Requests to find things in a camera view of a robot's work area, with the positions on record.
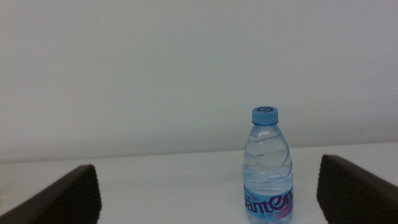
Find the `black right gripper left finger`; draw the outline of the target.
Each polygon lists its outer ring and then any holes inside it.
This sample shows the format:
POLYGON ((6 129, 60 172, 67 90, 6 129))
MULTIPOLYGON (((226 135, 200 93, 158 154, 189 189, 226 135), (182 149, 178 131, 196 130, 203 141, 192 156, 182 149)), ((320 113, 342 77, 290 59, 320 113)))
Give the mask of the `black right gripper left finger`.
POLYGON ((102 209, 95 166, 78 166, 1 215, 1 224, 97 224, 102 209))

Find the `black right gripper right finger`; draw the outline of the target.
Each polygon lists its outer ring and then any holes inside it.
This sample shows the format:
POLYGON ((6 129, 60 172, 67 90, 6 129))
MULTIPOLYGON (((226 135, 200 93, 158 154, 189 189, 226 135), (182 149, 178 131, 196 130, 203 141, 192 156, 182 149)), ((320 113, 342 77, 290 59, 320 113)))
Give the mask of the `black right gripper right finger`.
POLYGON ((397 186, 337 155, 322 156, 317 201, 328 223, 397 224, 397 186))

